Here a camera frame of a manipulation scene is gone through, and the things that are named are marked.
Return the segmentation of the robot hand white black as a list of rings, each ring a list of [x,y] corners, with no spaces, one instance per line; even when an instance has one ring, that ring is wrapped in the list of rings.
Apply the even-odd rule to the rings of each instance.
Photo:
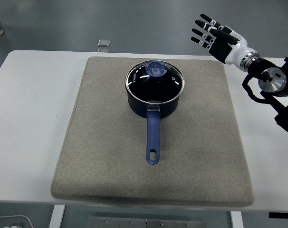
[[[195,21],[199,28],[192,29],[196,36],[191,37],[191,40],[208,50],[218,61],[246,71],[249,61],[259,58],[258,52],[248,47],[248,42],[242,35],[205,14],[200,17],[201,20]]]

